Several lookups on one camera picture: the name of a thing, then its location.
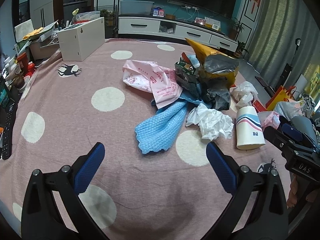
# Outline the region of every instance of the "drawer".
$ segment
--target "drawer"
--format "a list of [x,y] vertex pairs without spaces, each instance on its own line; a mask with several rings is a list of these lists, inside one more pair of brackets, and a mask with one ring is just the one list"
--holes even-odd
[[238,44],[235,41],[230,41],[216,35],[211,36],[209,44],[220,48],[228,49],[233,52],[235,52],[238,47]]
[[119,18],[119,31],[158,33],[160,21]]
[[211,34],[206,33],[200,30],[184,27],[181,25],[177,25],[176,30],[174,32],[174,35],[184,37],[184,38],[190,38],[195,41],[202,41],[209,43]]

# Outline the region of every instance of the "drawer handle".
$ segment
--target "drawer handle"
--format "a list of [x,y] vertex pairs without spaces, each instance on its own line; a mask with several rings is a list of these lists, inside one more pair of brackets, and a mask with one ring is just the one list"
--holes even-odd
[[225,45],[225,46],[228,46],[228,47],[230,47],[230,45],[228,45],[228,44],[225,44],[225,43],[223,43],[223,42],[220,42],[222,45]]
[[194,35],[194,36],[198,36],[198,37],[200,37],[201,35],[199,35],[199,34],[194,34],[194,33],[189,33],[189,32],[187,32],[189,35]]
[[132,24],[131,26],[147,27],[148,25],[146,25],[146,24]]

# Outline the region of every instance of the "tv stand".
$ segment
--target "tv stand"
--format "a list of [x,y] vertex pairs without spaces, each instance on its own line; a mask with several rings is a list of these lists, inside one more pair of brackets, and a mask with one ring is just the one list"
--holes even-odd
[[[172,28],[172,33],[161,32],[160,26]],[[195,23],[146,15],[119,15],[119,37],[171,41],[185,44],[185,38],[201,44],[235,52],[238,43],[224,33]]]

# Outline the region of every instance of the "curtain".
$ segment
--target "curtain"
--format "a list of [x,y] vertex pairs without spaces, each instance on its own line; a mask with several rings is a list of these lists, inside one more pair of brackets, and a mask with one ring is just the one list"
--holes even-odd
[[286,63],[291,64],[296,38],[301,39],[301,44],[286,87],[294,85],[303,74],[309,80],[306,92],[318,101],[320,30],[303,0],[264,1],[248,45],[248,62],[271,87],[275,87]]

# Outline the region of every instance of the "floor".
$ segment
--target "floor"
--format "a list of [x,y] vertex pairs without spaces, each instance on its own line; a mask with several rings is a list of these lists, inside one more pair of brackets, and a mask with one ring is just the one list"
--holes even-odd
[[270,96],[264,90],[258,80],[255,79],[255,76],[261,77],[260,74],[253,68],[252,65],[250,65],[243,59],[239,59],[239,72],[245,78],[245,80],[247,80],[254,86],[254,88],[258,92],[258,97],[261,103],[265,105],[270,100]]

